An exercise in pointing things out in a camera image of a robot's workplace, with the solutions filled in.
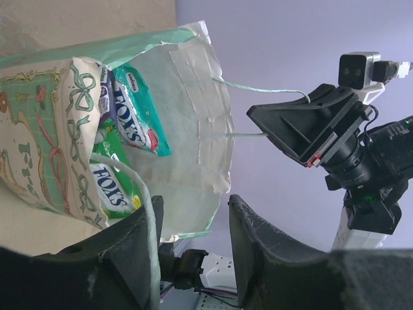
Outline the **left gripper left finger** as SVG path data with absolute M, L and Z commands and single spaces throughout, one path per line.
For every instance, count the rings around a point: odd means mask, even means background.
M 148 309 L 144 209 L 57 254 L 1 248 L 1 309 Z

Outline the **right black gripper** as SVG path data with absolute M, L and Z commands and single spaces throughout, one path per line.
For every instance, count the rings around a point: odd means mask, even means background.
M 359 138 L 371 108 L 348 87 L 321 84 L 308 96 L 253 105 L 247 116 L 285 155 L 306 167 L 323 167 L 328 181 L 371 179 L 371 157 Z

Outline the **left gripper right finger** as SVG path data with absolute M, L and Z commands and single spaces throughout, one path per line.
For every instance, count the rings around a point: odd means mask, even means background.
M 228 207 L 242 308 L 412 308 L 410 249 L 325 253 L 279 230 L 236 194 Z

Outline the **green Fox's candy bag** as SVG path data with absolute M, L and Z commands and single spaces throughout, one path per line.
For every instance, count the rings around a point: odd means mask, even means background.
M 114 130 L 98 130 L 93 152 L 130 165 L 118 133 Z M 91 162 L 90 168 L 103 211 L 110 220 L 126 218 L 142 206 L 141 191 L 126 173 L 98 162 Z

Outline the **teal Fox's candy bag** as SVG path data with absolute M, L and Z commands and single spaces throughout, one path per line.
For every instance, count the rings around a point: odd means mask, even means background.
M 171 155 L 149 87 L 141 74 L 130 63 L 115 68 L 113 74 L 117 129 L 123 141 L 159 157 Z

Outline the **purple Fox's candy bag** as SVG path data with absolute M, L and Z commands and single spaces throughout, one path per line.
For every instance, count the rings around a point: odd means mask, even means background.
M 99 65 L 101 93 L 98 101 L 100 112 L 99 128 L 117 125 L 117 110 L 114 96 L 114 74 L 106 66 Z

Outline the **green floral paper bag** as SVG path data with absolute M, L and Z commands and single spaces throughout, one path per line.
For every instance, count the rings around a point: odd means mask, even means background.
M 231 188 L 228 86 L 204 21 L 4 57 L 1 179 L 99 229 L 160 195 L 162 242 L 204 236 Z

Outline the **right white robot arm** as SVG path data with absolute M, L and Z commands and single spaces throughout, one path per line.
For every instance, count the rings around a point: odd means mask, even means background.
M 412 179 L 411 117 L 371 127 L 377 108 L 355 90 L 329 84 L 247 114 L 284 155 L 324 168 L 329 190 L 345 190 L 334 248 L 375 248 L 394 233 Z

